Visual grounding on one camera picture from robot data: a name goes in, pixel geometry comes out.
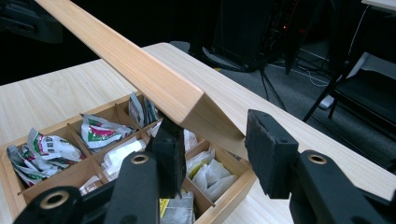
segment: black cable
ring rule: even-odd
[[[283,110],[285,110],[285,111],[287,112],[288,110],[286,109],[285,104],[283,104],[282,99],[281,99],[281,98],[279,97],[279,95],[277,94],[277,92],[276,92],[274,86],[272,85],[270,79],[268,78],[267,74],[265,74],[265,66],[263,66],[263,67],[260,69],[260,74],[261,74],[262,77],[265,79],[265,81],[268,83],[268,86],[269,86],[269,88],[270,88],[272,94],[275,96],[275,98],[276,98],[277,102],[279,103],[280,107],[281,107]]]
[[[267,87],[265,86],[264,76],[262,76],[262,85],[264,86],[265,95],[267,97],[267,101],[270,101],[270,97],[268,95]]]
[[[312,66],[316,67],[313,63],[311,63],[310,61],[308,61],[307,59],[305,59],[305,58],[303,58],[303,57],[297,56],[297,58],[298,58],[299,60],[301,60],[301,61],[304,61],[304,62],[309,63],[309,64],[311,64]],[[298,64],[298,65],[301,65],[301,66],[304,66],[304,67],[305,67],[306,69],[308,69],[309,71],[315,71],[315,72],[318,72],[318,73],[321,74],[321,75],[325,74],[325,75],[328,75],[328,76],[332,76],[332,71],[329,70],[329,69],[322,69],[322,68],[319,68],[319,70],[316,70],[316,68],[313,68],[313,67],[310,67],[310,66],[307,66],[307,65],[302,65],[302,64],[300,64],[300,63],[298,63],[298,62],[297,62],[297,64]]]

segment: wooden plank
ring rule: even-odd
[[[202,90],[68,0],[36,0],[179,126],[248,159],[245,136]]]

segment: wooden compartment tray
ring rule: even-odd
[[[102,184],[108,183],[101,169],[101,163],[104,161],[105,154],[133,137],[142,139],[146,143],[149,142],[150,137],[147,134],[147,129],[153,126],[153,124],[150,124],[148,127],[139,127],[134,120],[130,119],[128,116],[128,101],[129,96],[125,96],[112,103],[85,112],[85,114],[94,114],[111,122],[132,126],[137,129],[136,133],[104,147],[104,149],[97,153],[92,154],[79,137],[82,123],[81,116],[75,116],[74,118],[40,130],[40,132],[45,135],[59,135],[68,140],[81,150],[85,155],[85,159],[30,188],[28,188],[15,173],[6,151],[7,147],[10,145],[21,148],[21,146],[26,143],[27,136],[0,147],[0,177],[3,180],[3,187],[13,218],[17,217],[26,204],[32,201],[35,196],[47,189],[57,186],[74,186],[80,188],[93,175],[97,175]],[[198,138],[198,144],[186,153],[186,160],[192,158],[201,151],[208,150],[209,146],[212,146],[216,151],[215,159],[221,162],[231,174],[236,175],[238,178],[215,202],[211,202],[207,199],[206,196],[195,187],[191,180],[188,178],[185,179],[183,189],[194,193],[194,205],[197,210],[196,223],[222,222],[246,197],[256,179],[247,161],[233,156],[228,151],[216,147],[202,138]]]

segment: light wood tabletop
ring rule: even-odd
[[[144,51],[203,90],[246,132],[248,109],[273,116],[300,144],[299,151],[314,149],[331,157],[359,188],[390,200],[396,176],[367,161],[292,115],[265,101],[167,43]],[[135,91],[103,60],[84,63],[40,77],[0,87],[0,145],[108,104]],[[11,223],[4,191],[0,188],[0,222]],[[269,200],[256,181],[251,191],[225,223],[291,223],[288,200]]]

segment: black chair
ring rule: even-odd
[[[361,49],[371,55],[396,63],[396,17],[382,18],[362,34]],[[376,71],[359,70],[347,78],[334,76],[326,90],[304,117],[307,122],[319,103],[330,94],[334,98],[329,119],[341,103],[379,131],[396,140],[396,79]]]

